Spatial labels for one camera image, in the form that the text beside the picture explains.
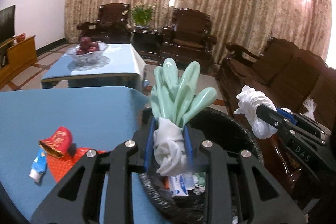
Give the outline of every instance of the white cloth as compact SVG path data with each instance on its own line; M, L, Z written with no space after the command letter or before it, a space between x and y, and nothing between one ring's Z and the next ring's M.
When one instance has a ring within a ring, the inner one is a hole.
M159 117L159 128L154 131L154 157L162 176L177 176L184 172L185 155L182 129L169 119Z
M276 128L257 117L256 109L262 104L276 111L275 105L263 92L245 85L236 98L239 100L239 108L233 114L245 114L257 138L266 139L277 132Z

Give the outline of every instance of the wooden cabinet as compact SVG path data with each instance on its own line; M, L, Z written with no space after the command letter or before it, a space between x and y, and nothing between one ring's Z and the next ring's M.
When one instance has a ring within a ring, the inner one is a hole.
M27 37L7 50L8 65L0 69L0 89L26 68L37 62L35 36Z

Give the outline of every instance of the wooden side table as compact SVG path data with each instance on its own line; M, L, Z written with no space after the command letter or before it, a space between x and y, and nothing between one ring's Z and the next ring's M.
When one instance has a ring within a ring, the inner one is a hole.
M126 31L129 34L130 42L141 57L158 59L163 40L161 28L144 30L131 27Z

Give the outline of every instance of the green plant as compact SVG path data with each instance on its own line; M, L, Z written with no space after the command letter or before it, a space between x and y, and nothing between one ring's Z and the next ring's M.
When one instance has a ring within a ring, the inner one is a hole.
M137 26L147 26L153 19L155 6L136 3L133 5L131 15Z

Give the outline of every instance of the baseboard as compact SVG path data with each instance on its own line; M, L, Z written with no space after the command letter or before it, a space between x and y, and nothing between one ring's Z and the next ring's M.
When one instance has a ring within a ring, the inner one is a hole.
M61 46L61 45L65 44L66 42L67 42L67 40L65 39L65 37L61 38L61 39L59 39L59 40L57 40L57 41L55 41L53 43L50 43L50 44L48 44L46 46L43 46L42 48L37 49L36 50L36 55L40 56L41 54L49 52L50 50L52 50L52 49L54 49L54 48L56 48L58 46Z

